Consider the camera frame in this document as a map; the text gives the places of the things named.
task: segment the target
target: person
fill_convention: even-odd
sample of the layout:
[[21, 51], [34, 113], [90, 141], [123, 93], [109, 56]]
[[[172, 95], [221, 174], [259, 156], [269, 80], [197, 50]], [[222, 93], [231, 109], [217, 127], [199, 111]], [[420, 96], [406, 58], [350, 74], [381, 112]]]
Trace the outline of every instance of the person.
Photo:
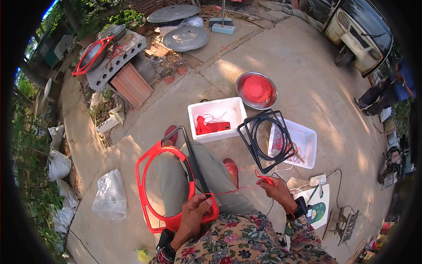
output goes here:
[[[165, 136], [175, 128], [169, 127]], [[176, 140], [177, 134], [174, 134], [164, 142], [164, 146], [174, 146]], [[221, 162], [205, 145], [198, 142], [191, 145], [211, 192], [224, 193], [238, 189], [238, 168], [233, 160]], [[181, 151], [188, 154], [186, 144]], [[195, 194], [187, 201], [189, 186], [186, 168], [172, 153], [164, 152], [157, 158], [165, 215], [171, 217], [181, 212], [181, 223], [173, 240], [158, 250], [150, 264], [337, 263], [322, 249], [321, 240], [305, 215], [290, 222], [293, 234], [289, 251], [281, 245], [267, 216], [240, 192], [215, 195], [219, 216], [215, 221], [201, 226], [201, 219], [209, 212], [212, 199], [207, 199], [205, 194]], [[257, 184], [286, 212], [296, 212], [298, 204], [284, 181], [271, 179], [274, 186], [262, 179]]]
[[413, 72], [407, 62], [407, 57], [396, 63], [395, 69], [390, 73], [389, 77], [382, 79], [378, 84], [369, 88], [359, 100], [352, 97], [353, 104], [363, 110], [363, 114], [374, 116], [381, 111], [396, 103], [401, 102], [408, 97], [416, 98], [416, 91], [413, 83]]

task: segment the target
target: red shoe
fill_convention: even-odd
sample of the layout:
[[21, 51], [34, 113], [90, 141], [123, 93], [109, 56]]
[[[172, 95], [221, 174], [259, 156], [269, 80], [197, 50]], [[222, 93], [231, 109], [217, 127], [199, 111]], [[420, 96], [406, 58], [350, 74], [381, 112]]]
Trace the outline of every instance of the red shoe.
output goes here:
[[[175, 130], [176, 129], [176, 126], [175, 125], [171, 125], [169, 128], [167, 128], [167, 130], [165, 131], [165, 133], [164, 133], [164, 137], [166, 137], [168, 134], [170, 134], [173, 130]], [[170, 138], [168, 138], [168, 140], [170, 140], [172, 143], [173, 143], [173, 146], [175, 146], [176, 145], [176, 141], [177, 141], [177, 136], [178, 136], [179, 134], [178, 133], [175, 133], [174, 135], [172, 135]]]
[[236, 188], [239, 189], [239, 169], [237, 168], [236, 163], [231, 158], [226, 158], [223, 160], [223, 163], [229, 172], [233, 172], [236, 175], [238, 180]]

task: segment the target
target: windshield wiper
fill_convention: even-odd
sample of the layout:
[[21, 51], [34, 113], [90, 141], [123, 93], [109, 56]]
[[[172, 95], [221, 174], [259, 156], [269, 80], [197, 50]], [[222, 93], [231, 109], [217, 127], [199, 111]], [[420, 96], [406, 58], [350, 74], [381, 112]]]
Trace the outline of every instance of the windshield wiper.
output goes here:
[[377, 37], [381, 37], [382, 35], [384, 35], [386, 32], [379, 34], [379, 35], [371, 35], [371, 34], [361, 34], [361, 36], [369, 36], [371, 38], [377, 38]]

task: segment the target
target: black pants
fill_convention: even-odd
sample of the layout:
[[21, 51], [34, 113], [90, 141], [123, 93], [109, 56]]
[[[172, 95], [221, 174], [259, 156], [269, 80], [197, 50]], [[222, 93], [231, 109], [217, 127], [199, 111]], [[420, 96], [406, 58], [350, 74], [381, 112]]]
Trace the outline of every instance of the black pants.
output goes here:
[[[378, 96], [380, 96], [378, 102], [374, 103]], [[382, 79], [378, 84], [369, 88], [359, 98], [359, 103], [362, 108], [372, 105], [366, 109], [372, 115], [379, 114], [383, 109], [394, 106], [398, 103], [398, 97], [393, 85], [391, 85], [391, 79], [389, 77]]]

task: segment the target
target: hand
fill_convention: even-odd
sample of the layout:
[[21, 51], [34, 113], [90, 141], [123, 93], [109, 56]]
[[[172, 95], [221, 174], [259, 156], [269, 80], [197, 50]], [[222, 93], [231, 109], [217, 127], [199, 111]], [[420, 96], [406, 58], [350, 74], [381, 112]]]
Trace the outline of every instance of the hand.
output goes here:
[[211, 207], [212, 202], [212, 199], [207, 199], [205, 194], [195, 194], [182, 205], [182, 220], [179, 230], [170, 243], [175, 251], [200, 232], [202, 216]]
[[259, 184], [261, 188], [265, 190], [268, 197], [274, 198], [274, 200], [276, 200], [284, 208], [286, 213], [294, 213], [298, 205], [291, 197], [289, 189], [287, 189], [284, 181], [280, 178], [269, 178], [273, 181], [274, 186], [266, 183], [264, 179], [259, 179], [257, 184]]

